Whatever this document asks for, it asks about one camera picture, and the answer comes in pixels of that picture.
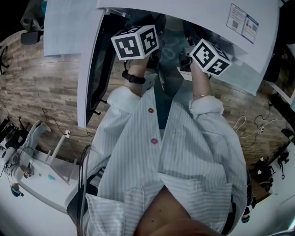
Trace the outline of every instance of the chair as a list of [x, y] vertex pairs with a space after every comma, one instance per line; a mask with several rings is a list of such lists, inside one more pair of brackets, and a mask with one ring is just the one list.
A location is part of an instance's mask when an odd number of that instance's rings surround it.
[[3, 57], [3, 53], [4, 53], [4, 51], [6, 51], [7, 50], [7, 46], [3, 49], [3, 51], [2, 51], [2, 53], [1, 53], [1, 55], [0, 55], [0, 73], [1, 73], [1, 75], [4, 75], [4, 72], [2, 72], [2, 66], [3, 67], [5, 67], [5, 68], [8, 68], [9, 67], [9, 65], [5, 65], [3, 62], [2, 62], [2, 57]]

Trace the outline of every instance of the white box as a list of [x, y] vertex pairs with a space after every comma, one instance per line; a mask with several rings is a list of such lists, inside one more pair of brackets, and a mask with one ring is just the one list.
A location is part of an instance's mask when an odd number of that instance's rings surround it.
[[112, 37], [119, 60], [143, 59], [159, 48], [154, 25], [124, 29]]
[[189, 54], [205, 73], [220, 76], [232, 62], [226, 53], [216, 45], [201, 39]]

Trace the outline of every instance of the black wristband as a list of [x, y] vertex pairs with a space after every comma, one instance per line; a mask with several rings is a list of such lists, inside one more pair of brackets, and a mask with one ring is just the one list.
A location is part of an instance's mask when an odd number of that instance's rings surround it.
[[128, 74], [128, 70], [123, 71], [122, 76], [127, 79], [130, 83], [144, 84], [146, 79], [139, 78], [134, 75]]

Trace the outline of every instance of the printed label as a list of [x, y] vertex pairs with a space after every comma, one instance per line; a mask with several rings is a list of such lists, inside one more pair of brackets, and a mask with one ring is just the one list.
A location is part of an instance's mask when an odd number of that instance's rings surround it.
[[232, 3], [226, 26], [241, 35], [246, 16], [246, 12]]
[[242, 31], [242, 36], [254, 44], [258, 26], [259, 26], [258, 22], [255, 21], [249, 15], [247, 15], [245, 25]]

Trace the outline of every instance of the white desk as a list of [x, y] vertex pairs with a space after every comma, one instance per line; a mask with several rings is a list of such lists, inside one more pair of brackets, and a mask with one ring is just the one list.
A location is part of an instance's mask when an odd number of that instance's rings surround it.
[[[254, 43], [226, 26], [232, 3], [258, 22]], [[200, 25], [242, 49], [244, 54], [239, 50], [240, 53], [233, 56], [258, 73], [264, 71], [266, 63], [268, 65], [277, 36], [278, 0], [99, 0], [98, 7], [147, 10]]]
[[[94, 46], [104, 10], [131, 8], [164, 13], [198, 24], [230, 42], [222, 47], [242, 65], [233, 65], [218, 80], [256, 95], [272, 56], [278, 28], [278, 0], [48, 0], [45, 15], [45, 55], [81, 53], [78, 79], [78, 125], [85, 128], [87, 88]], [[227, 26], [231, 4], [258, 22], [251, 43]]]

